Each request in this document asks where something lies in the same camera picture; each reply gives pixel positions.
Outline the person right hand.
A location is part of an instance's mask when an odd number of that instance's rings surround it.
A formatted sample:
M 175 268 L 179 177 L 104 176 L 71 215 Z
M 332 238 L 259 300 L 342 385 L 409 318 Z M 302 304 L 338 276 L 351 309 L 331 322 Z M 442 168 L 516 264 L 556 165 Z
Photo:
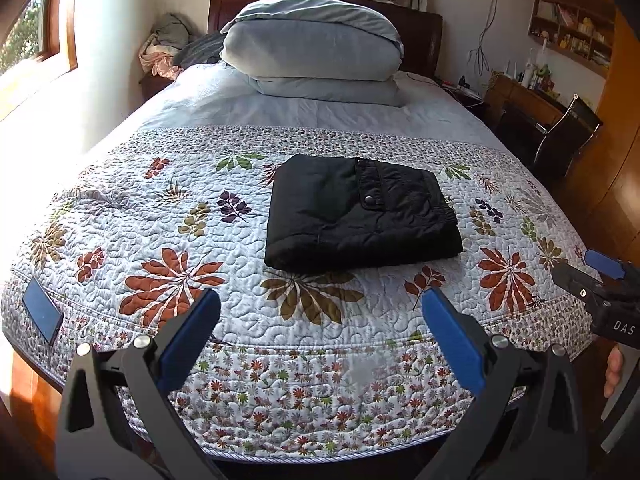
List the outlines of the person right hand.
M 608 355 L 608 367 L 605 372 L 604 396 L 610 398 L 620 384 L 623 375 L 625 358 L 620 346 L 616 344 Z

